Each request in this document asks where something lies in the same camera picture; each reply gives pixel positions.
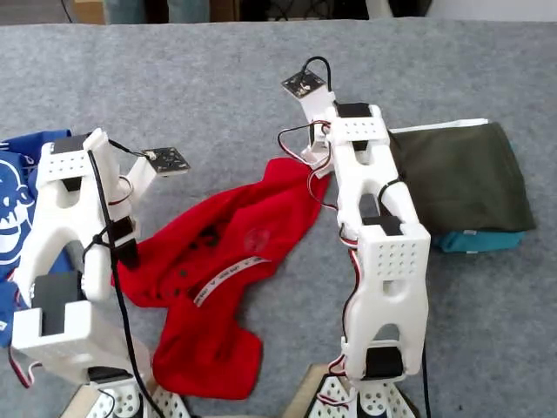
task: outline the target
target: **folded clothes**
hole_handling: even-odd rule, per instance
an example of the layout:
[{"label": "folded clothes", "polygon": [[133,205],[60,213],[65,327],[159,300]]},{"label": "folded clothes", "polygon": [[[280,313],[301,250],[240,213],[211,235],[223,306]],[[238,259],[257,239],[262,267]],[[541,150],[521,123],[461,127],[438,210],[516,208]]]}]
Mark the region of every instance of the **folded clothes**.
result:
[{"label": "folded clothes", "polygon": [[[163,388],[225,399],[252,391],[262,344],[234,314],[245,287],[274,274],[317,218],[308,174],[297,161],[274,159],[258,183],[201,202],[140,243],[137,270],[119,265],[136,305],[168,307],[153,357]],[[327,184],[315,180],[318,199]]]},{"label": "folded clothes", "polygon": [[520,232],[535,228],[522,173],[499,124],[468,119],[395,129],[391,150],[420,222],[444,251],[512,247]]}]

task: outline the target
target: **table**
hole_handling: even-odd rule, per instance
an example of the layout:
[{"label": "table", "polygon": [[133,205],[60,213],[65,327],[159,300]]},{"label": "table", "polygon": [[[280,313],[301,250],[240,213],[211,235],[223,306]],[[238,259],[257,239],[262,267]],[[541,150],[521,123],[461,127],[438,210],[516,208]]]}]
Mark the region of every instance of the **table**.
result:
[{"label": "table", "polygon": [[[433,416],[553,415],[556,24],[393,19],[0,27],[0,138],[103,126],[131,148],[176,146],[192,170],[151,188],[138,214],[149,236],[213,193],[261,177],[266,162],[280,155],[275,134],[304,122],[279,83],[315,54],[330,60],[339,101],[378,104],[391,127],[490,118],[507,130],[538,229],[513,251],[432,252]],[[301,147],[304,134],[297,140]],[[190,398],[193,413],[279,415],[309,364],[337,355],[353,276],[335,224],[323,212],[278,273],[245,296],[238,317],[265,343],[252,396]],[[105,305],[119,321],[114,300]],[[155,347],[164,311],[130,311],[134,334]],[[75,390],[37,372],[37,385],[24,391],[4,352],[1,360],[1,416],[55,416]],[[418,376],[402,387],[422,405]]]}]

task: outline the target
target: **red cloth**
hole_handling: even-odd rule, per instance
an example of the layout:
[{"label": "red cloth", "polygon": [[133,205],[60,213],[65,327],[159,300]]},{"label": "red cloth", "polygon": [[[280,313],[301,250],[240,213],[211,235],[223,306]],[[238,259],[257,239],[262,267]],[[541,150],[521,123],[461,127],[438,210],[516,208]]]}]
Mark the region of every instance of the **red cloth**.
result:
[{"label": "red cloth", "polygon": [[[234,313],[245,286],[274,274],[317,218],[308,174],[299,162],[274,159],[258,183],[212,196],[140,243],[137,270],[119,266],[123,291],[136,305],[168,307],[153,357],[163,388],[224,399],[252,391],[262,344]],[[318,198],[327,183],[313,184]],[[199,300],[205,285],[212,291]]]}]

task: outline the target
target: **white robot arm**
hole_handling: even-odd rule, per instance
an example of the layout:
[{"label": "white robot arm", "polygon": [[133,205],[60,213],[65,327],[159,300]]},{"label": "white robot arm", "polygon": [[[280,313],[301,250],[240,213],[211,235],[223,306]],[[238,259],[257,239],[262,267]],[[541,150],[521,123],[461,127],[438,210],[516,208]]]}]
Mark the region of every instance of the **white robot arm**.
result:
[{"label": "white robot arm", "polygon": [[[310,144],[302,156],[312,176],[336,175],[341,240],[351,247],[358,275],[345,306],[341,356],[332,363],[342,366],[340,374],[358,395],[351,399],[349,416],[397,416],[386,401],[396,390],[393,383],[420,368],[430,235],[399,177],[379,107],[337,103],[330,85],[327,88],[306,65],[283,86],[299,100],[310,126]],[[379,216],[360,213],[366,195],[372,196]],[[381,213],[381,207],[387,213]],[[342,405],[320,399],[325,405]]]},{"label": "white robot arm", "polygon": [[[139,231],[133,206],[158,174],[185,172],[189,166],[173,148],[133,152],[138,160],[122,176],[113,145],[127,150],[96,129],[43,146],[33,228],[14,272],[30,309],[14,315],[12,346],[68,381],[108,390],[116,416],[125,417],[136,416],[140,410],[143,381],[151,378],[151,355],[141,341],[131,337],[127,320],[123,332],[104,320],[92,302],[110,295],[112,256],[129,267],[138,263]],[[104,199],[100,199],[101,190]],[[49,274],[64,246],[74,240],[84,247],[83,273]],[[121,294],[118,302],[122,308]],[[127,317],[125,307],[123,315]],[[182,401],[175,398],[182,416],[189,416]],[[143,404],[141,416],[155,416]]]}]

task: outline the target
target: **dark green cloth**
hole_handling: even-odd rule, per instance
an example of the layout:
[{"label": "dark green cloth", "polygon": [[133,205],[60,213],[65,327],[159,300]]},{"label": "dark green cloth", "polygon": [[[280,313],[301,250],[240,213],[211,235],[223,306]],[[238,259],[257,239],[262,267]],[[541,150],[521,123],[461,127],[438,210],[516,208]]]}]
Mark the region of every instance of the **dark green cloth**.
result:
[{"label": "dark green cloth", "polygon": [[391,150],[430,233],[535,228],[522,173],[499,124],[393,133]]}]

